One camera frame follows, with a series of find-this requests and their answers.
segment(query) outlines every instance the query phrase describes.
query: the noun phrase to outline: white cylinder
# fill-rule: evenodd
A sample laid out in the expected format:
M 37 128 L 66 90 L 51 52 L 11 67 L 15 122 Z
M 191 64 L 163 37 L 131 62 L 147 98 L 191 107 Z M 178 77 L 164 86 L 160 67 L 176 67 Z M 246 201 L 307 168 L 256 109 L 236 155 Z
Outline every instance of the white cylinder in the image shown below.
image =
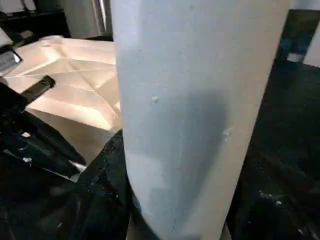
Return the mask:
M 112 2 L 127 172 L 150 239 L 219 239 L 290 3 Z

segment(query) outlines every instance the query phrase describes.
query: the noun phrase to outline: white wall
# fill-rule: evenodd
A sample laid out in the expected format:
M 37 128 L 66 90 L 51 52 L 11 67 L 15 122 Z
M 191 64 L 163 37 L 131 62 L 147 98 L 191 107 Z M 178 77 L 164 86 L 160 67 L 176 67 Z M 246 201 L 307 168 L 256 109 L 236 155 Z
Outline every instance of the white wall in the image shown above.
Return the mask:
M 320 0 L 292 0 L 291 8 L 320 10 Z

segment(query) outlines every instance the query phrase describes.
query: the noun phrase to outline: black trash bag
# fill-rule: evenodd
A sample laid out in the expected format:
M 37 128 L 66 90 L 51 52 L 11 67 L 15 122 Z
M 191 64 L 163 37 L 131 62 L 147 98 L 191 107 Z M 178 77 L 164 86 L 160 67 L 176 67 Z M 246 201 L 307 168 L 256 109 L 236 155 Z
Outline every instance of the black trash bag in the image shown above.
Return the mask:
M 122 132 L 77 183 L 0 153 L 1 240 L 126 239 L 131 191 Z
M 320 239 L 320 185 L 302 171 L 248 152 L 227 216 L 233 240 Z

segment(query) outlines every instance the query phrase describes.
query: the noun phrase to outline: wrinkled plastic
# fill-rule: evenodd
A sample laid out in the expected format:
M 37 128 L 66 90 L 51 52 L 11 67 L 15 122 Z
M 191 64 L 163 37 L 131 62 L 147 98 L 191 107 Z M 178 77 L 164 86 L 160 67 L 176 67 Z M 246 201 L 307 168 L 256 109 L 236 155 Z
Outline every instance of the wrinkled plastic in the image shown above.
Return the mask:
M 122 132 L 77 183 L 0 153 L 1 240 L 126 239 L 131 202 Z

